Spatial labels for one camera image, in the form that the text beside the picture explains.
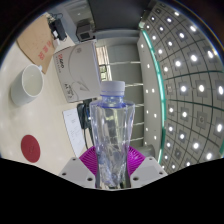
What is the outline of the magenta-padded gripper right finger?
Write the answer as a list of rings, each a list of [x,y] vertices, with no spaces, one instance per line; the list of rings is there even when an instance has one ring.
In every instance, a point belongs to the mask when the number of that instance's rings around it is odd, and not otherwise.
[[[154,157],[145,157],[133,147],[128,150],[127,173],[131,188],[140,188],[167,176]]]

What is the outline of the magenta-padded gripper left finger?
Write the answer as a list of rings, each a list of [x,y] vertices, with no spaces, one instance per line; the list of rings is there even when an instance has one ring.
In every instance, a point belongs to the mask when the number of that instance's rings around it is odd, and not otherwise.
[[[95,147],[89,148],[79,158],[72,157],[59,173],[59,176],[84,188],[96,188],[98,172]]]

